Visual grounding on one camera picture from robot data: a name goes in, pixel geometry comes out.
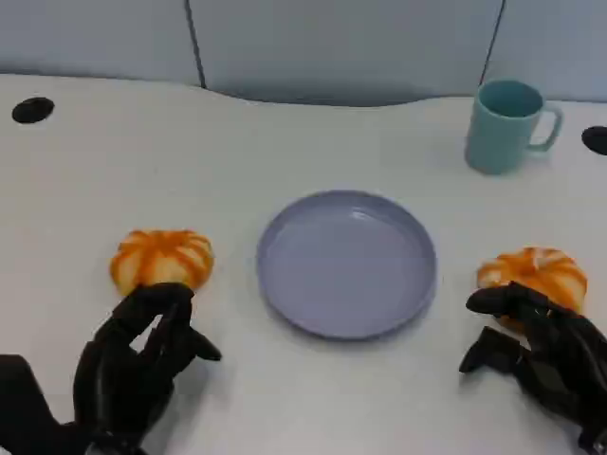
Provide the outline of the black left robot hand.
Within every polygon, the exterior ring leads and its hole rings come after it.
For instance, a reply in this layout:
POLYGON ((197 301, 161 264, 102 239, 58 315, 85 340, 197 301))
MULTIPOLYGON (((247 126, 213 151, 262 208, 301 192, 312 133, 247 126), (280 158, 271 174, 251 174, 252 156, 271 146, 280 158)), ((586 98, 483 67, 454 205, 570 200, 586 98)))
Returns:
POLYGON ((221 352, 192 325, 194 292, 179 282, 141 285, 113 310, 82 352, 73 402, 75 422, 112 454, 140 454, 161 418, 175 377, 199 357, 221 352))

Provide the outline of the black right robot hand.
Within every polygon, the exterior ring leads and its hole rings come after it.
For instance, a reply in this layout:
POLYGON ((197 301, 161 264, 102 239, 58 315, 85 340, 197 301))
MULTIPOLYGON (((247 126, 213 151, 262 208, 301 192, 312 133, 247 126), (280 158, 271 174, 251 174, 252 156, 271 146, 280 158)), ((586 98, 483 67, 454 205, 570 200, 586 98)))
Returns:
POLYGON ((516 282, 473 292, 475 313, 520 322, 529 346, 485 327, 459 366, 510 374, 544 408, 580 428, 579 447, 606 452, 606 336, 586 317, 516 282))

